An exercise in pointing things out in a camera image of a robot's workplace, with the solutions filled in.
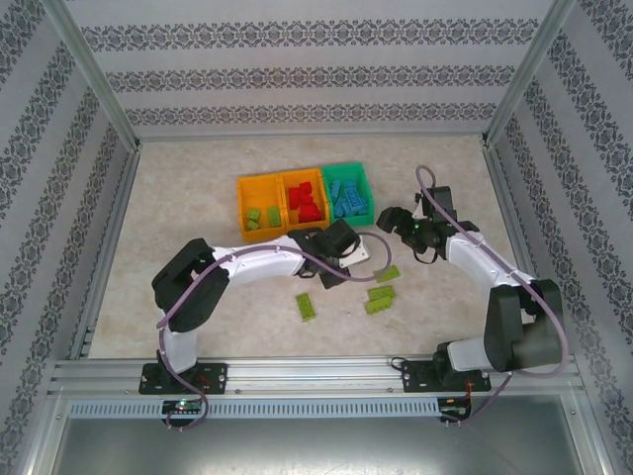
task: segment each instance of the floor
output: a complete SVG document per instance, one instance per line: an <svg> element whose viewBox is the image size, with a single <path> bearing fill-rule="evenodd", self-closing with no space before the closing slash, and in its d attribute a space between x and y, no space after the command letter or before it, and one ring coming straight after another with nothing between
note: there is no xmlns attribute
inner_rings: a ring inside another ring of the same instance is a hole
<svg viewBox="0 0 633 475"><path fill-rule="evenodd" d="M433 168L451 186L462 220L512 260L479 139L468 137L345 137L148 143L119 239L91 358L150 358L161 312L150 282L192 238L209 245L242 245L235 179L246 174L361 161L376 202L414 207L415 166ZM429 353L437 343L482 334L486 301L465 274L444 261L422 265L395 235L384 235L402 276L392 283L390 310L368 316L375 283L330 290L318 279L276 277L231 289L200 328L200 356L310 356ZM373 258L352 269L371 275L385 253L367 241ZM316 318L302 322L295 296L309 292Z"/></svg>

